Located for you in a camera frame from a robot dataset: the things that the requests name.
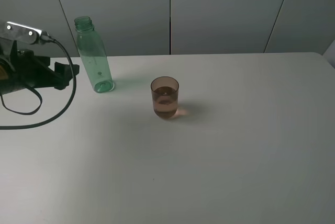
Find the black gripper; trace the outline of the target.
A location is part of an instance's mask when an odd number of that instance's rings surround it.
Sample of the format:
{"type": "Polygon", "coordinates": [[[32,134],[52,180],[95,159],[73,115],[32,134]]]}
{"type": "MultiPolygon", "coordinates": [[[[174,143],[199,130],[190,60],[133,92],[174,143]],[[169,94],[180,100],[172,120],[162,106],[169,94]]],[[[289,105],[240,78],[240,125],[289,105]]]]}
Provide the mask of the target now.
{"type": "Polygon", "coordinates": [[[31,50],[17,49],[17,42],[1,38],[1,89],[54,87],[63,90],[73,78],[71,66],[56,62],[54,72],[49,57],[37,57],[31,50]],[[59,76],[55,86],[55,73],[59,76]]]}

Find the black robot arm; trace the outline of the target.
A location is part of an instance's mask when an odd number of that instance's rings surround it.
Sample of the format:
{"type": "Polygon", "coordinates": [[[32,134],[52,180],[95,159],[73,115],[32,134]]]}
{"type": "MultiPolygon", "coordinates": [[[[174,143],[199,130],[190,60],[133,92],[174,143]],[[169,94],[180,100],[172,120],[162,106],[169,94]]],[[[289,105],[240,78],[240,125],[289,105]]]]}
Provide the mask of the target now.
{"type": "Polygon", "coordinates": [[[54,63],[50,57],[37,56],[32,50],[17,49],[17,42],[1,38],[1,94],[5,95],[26,87],[65,89],[80,67],[75,64],[71,72],[68,64],[54,63]]]}

